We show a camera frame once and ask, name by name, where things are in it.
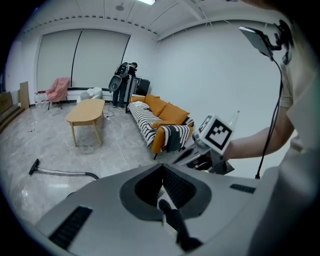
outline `roller blind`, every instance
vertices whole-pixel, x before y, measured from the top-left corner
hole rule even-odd
[[[80,30],[71,30],[42,37],[37,64],[38,91],[48,89],[56,78],[71,77],[79,35]]]
[[[127,35],[83,30],[74,58],[72,87],[108,88],[128,40]]]

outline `table leg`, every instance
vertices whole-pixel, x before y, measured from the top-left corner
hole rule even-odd
[[[102,142],[101,142],[98,130],[97,130],[97,126],[96,126],[96,121],[94,120],[92,122],[92,124],[93,124],[93,128],[94,128],[94,132],[95,132],[96,138],[98,139],[99,144],[102,145]]]
[[[77,143],[76,143],[76,137],[75,137],[75,129],[74,129],[74,124],[71,122],[70,123],[71,126],[71,133],[72,133],[72,138],[73,138],[73,144],[76,147]]]

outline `wooden coffee table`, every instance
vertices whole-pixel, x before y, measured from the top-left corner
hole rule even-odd
[[[72,138],[74,146],[77,146],[74,126],[93,126],[96,138],[101,145],[101,139],[97,131],[97,120],[102,116],[104,118],[103,99],[84,99],[76,105],[71,112],[66,116],[66,120],[71,126]]]

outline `ceiling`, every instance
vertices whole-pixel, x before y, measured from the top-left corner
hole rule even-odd
[[[123,6],[123,11],[116,6]],[[28,33],[60,20],[96,18],[127,23],[163,39],[173,33],[221,20],[254,20],[273,23],[282,16],[243,2],[225,0],[157,0],[148,5],[138,0],[48,0],[33,12],[22,28]]]

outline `ceiling light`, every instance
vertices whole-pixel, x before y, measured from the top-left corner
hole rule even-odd
[[[138,0],[138,1],[146,3],[151,6],[156,2],[156,0]]]

